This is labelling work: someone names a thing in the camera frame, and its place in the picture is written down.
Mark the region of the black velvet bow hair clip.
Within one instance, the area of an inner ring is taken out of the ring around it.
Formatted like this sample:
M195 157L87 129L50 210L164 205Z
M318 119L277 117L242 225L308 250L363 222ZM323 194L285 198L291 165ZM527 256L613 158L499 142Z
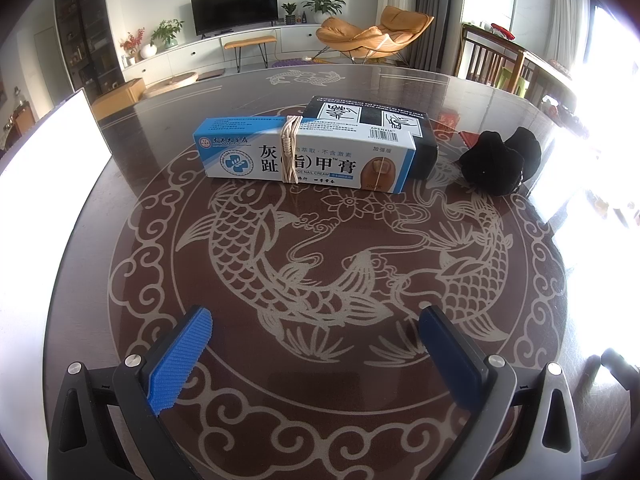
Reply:
M541 157L536 136L518 127L506 140L497 131L483 131L460 156L458 164L469 184L489 195L505 196L536 174Z

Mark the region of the blue white ointment box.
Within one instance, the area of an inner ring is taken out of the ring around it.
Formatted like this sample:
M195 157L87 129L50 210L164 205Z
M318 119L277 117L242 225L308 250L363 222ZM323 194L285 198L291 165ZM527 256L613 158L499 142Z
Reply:
M390 127L302 116L204 120L193 140L206 176L398 194L416 144Z

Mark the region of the black cardboard box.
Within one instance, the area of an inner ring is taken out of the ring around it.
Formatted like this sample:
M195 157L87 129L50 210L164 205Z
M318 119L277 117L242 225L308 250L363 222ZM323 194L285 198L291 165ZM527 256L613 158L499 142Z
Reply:
M396 133L410 133L416 144L416 154L408 176L426 180L435 168L438 156L437 143L430 118L423 112L361 100L314 96L304 108L303 116L358 122L390 129Z

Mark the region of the red packet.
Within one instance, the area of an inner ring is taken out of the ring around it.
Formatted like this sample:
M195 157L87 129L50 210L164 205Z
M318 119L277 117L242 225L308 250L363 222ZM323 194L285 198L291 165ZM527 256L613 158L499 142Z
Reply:
M458 130L460 114L454 110L442 110L436 119L434 133L437 139L451 141L453 138L460 139L467 148L472 148L480 135L477 132Z

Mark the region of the cardboard box on floor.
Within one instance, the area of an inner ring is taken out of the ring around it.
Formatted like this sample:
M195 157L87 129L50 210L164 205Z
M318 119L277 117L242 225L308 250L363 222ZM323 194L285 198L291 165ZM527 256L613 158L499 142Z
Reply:
M144 80L142 78L134 78L127 81L126 84L105 93L91 104L94 119L99 122L120 110L133 106L140 101L145 89Z

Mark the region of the wooden dining chair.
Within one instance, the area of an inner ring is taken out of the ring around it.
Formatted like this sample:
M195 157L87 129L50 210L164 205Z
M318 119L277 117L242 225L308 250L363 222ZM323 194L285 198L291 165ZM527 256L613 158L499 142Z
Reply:
M463 23L454 74L525 98L525 53L500 32Z

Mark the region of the red flower vase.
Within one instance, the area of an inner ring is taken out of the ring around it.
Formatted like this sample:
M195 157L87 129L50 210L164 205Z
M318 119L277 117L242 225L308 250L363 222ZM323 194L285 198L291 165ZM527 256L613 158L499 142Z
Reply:
M127 58L132 58L134 62L141 60L141 47L144 36L144 28L138 28L135 32L127 32L124 39L120 40L120 47L126 53Z

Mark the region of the green potted plant left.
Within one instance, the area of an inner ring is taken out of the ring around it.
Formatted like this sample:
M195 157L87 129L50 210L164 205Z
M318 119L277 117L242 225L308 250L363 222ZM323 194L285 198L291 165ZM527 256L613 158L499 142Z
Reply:
M178 33L182 31L183 25L184 21L178 20L178 18L161 21L157 28L152 31L151 44L155 44L163 50L175 47L178 44Z

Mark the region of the green potted plant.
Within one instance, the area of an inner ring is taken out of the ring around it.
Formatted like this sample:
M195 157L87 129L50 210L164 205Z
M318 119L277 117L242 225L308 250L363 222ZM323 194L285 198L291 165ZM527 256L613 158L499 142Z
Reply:
M303 8L312 13L317 23L342 14L344 6L346 6L345 0L304 0L303 2Z
M178 18L161 21L157 28L152 31L151 44L155 44L163 50L175 47L178 44L178 33L182 31L183 25L184 21L178 20Z

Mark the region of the dark display cabinet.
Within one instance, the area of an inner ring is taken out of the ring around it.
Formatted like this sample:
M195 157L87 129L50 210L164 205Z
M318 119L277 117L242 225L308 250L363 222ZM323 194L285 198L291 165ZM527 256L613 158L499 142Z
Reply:
M63 60L75 90L92 104L124 83L105 0L54 0Z

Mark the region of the small wooden bench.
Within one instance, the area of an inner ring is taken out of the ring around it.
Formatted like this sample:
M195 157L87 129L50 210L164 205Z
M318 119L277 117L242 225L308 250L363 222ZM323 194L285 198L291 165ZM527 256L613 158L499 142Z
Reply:
M277 43L277 37L273 35L238 39L228 41L224 44L224 50L231 52L234 58L234 64L236 71L239 73L242 70L243 55L257 52L262 60L262 66L269 67L269 52L270 46Z

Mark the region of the white tv cabinet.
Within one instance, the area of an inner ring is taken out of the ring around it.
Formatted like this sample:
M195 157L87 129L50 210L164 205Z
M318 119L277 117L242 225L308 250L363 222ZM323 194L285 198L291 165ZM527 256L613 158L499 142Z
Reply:
M235 73L233 54L224 50L224 44L266 35L277 37L277 43L268 49L269 65L273 61L314 56L324 48L316 36L318 28L318 24L267 26L194 40L126 67L122 70L122 76L126 81L142 78L149 86L191 72L204 74L212 70L231 70ZM242 67L256 64L262 65L257 52L243 55Z

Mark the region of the grey curtain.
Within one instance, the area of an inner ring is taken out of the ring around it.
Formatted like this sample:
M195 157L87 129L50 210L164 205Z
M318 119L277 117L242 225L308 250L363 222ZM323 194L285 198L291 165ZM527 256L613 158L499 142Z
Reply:
M416 12L432 16L426 31L409 47L409 65L451 75L461 34L463 0L416 0Z

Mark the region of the black flat television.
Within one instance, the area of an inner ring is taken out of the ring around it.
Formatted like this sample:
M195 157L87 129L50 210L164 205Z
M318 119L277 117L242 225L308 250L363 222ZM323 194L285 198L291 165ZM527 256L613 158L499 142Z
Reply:
M195 33L277 21L278 0L191 0Z

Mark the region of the small dark potted plant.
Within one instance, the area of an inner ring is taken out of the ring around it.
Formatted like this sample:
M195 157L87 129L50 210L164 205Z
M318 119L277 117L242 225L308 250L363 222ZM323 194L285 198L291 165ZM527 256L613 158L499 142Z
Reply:
M281 4L281 8L285 13L285 24L287 25L295 25L296 24L296 10L297 3L296 2L284 2Z

